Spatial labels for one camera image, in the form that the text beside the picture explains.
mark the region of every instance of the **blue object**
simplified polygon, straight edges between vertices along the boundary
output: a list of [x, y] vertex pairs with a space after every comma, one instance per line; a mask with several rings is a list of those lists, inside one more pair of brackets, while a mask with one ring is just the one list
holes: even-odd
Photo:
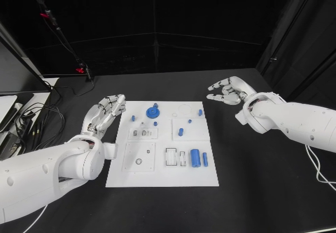
[[181, 128], [181, 130], [179, 130], [179, 136], [182, 137], [182, 135], [183, 135], [183, 129]]
[[155, 119], [160, 115], [159, 108], [156, 107], [149, 108], [146, 111], [146, 115], [150, 119]]
[[201, 167], [201, 157], [199, 157], [198, 149], [192, 149], [191, 156], [192, 156], [192, 167]]
[[204, 153], [204, 164], [205, 164], [205, 166], [208, 166], [208, 157], [207, 157], [207, 153]]

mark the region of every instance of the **computer screen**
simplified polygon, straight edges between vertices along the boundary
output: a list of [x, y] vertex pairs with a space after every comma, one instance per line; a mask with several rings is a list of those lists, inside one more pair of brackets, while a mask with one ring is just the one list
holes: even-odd
[[0, 37], [0, 95], [49, 91], [39, 75]]

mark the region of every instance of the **white board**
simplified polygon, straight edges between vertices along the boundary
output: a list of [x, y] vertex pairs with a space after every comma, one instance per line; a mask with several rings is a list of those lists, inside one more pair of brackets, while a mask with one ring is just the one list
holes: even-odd
[[[160, 115], [156, 119], [150, 119], [146, 116], [146, 111], [149, 107], [153, 107], [155, 103], [159, 104]], [[119, 144], [117, 158], [111, 160], [106, 186], [218, 186], [217, 167], [202, 102], [129, 101], [126, 106], [127, 111], [121, 115], [116, 141]], [[204, 112], [202, 116], [198, 115], [199, 109]], [[173, 140], [173, 128], [181, 127], [179, 125], [185, 127], [183, 136], [186, 138], [178, 136], [179, 138]], [[147, 129], [150, 129], [152, 132], [157, 132], [157, 134], [152, 134], [156, 138], [144, 138], [142, 136], [134, 139], [134, 129], [137, 131], [149, 131]], [[196, 137], [189, 136], [192, 131], [198, 132]], [[147, 158], [144, 152], [152, 143], [155, 144], [153, 160], [144, 162], [142, 159], [142, 164], [139, 165], [136, 161], [139, 158]], [[166, 148], [176, 148], [176, 166], [166, 166]], [[201, 167], [192, 167], [192, 149], [199, 149]], [[185, 152], [186, 155], [186, 166], [181, 166], [181, 152]], [[204, 166], [204, 152], [208, 154], [208, 167]]]

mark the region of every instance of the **black backdrop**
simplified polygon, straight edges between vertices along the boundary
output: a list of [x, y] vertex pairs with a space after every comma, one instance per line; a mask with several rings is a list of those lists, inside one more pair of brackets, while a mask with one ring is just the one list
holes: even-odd
[[[287, 0], [46, 0], [94, 74], [256, 67]], [[3, 0], [0, 21], [42, 73], [75, 73], [35, 0]]]

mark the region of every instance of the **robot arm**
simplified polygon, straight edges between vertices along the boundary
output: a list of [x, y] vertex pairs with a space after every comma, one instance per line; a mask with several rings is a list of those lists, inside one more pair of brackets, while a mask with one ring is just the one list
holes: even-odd
[[279, 129], [293, 141], [336, 152], [335, 110], [287, 103], [273, 92], [257, 93], [238, 77], [222, 80], [208, 89], [222, 86], [224, 95], [208, 95], [208, 98], [227, 104], [238, 104], [244, 100], [243, 110], [237, 114], [243, 125], [248, 124], [258, 133]]
[[64, 145], [0, 161], [0, 224], [41, 209], [100, 175], [117, 145], [101, 138], [126, 111], [124, 95], [106, 97], [90, 109], [82, 133]]

